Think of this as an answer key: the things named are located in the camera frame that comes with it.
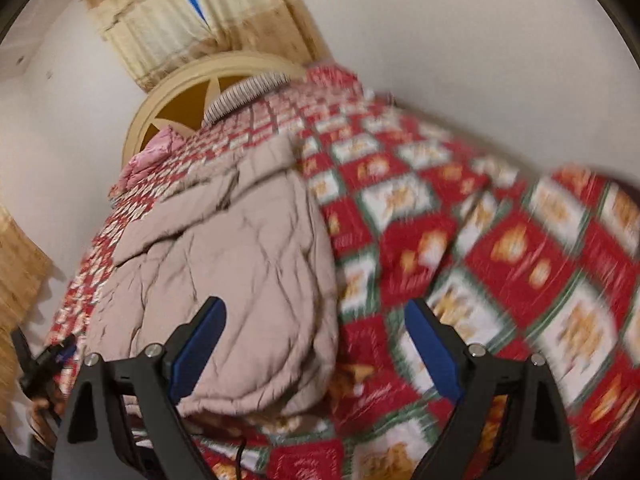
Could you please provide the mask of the person's left hand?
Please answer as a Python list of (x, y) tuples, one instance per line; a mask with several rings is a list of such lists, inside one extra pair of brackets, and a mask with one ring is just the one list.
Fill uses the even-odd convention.
[(60, 390), (55, 390), (49, 399), (42, 398), (41, 396), (36, 396), (32, 399), (29, 426), (32, 428), (32, 432), (37, 440), (46, 448), (55, 448), (56, 440), (58, 440), (56, 436), (58, 426), (50, 424), (50, 418), (52, 417), (51, 411), (54, 411), (59, 418), (62, 418), (65, 407), (66, 399)]

